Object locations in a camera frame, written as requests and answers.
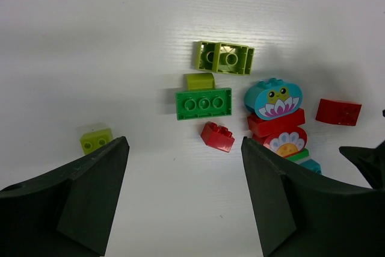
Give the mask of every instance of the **green brick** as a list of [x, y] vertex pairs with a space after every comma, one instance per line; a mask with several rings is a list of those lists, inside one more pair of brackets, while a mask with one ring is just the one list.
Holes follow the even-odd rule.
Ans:
[[186, 75], [188, 90], [215, 90], [215, 79], [211, 72]]
[[254, 48], [230, 43], [198, 42], [196, 68], [200, 70], [249, 75]]
[[292, 156], [289, 156], [286, 159], [288, 159], [289, 161], [292, 161], [292, 162], [297, 162], [300, 159], [307, 158], [308, 156], [310, 156], [309, 151], [307, 149], [303, 149], [302, 152], [295, 154], [295, 155], [292, 155]]
[[231, 88], [176, 93], [176, 115], [178, 120], [230, 116], [231, 112]]
[[113, 140], [111, 129], [89, 132], [80, 138], [84, 153], [87, 155]]

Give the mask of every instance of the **pink lotus flower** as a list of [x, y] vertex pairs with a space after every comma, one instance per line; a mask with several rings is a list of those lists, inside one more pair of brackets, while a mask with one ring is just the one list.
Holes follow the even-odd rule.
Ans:
[[260, 108], [258, 112], [265, 117], [278, 117], [294, 110], [298, 105], [300, 98], [289, 97], [285, 102], [277, 100], [276, 104], [266, 104], [265, 107]]

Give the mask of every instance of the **white surface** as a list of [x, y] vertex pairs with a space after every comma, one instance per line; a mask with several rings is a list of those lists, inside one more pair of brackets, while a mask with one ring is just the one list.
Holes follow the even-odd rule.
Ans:
[[[368, 186], [338, 152], [384, 138], [384, 0], [0, 0], [0, 187], [82, 155], [81, 127], [103, 122], [131, 145], [107, 256], [261, 256], [240, 153], [242, 98], [257, 80], [296, 82], [324, 174]], [[256, 48], [233, 88], [226, 154], [180, 121], [198, 40]], [[320, 97], [363, 104], [356, 127], [316, 123]]]

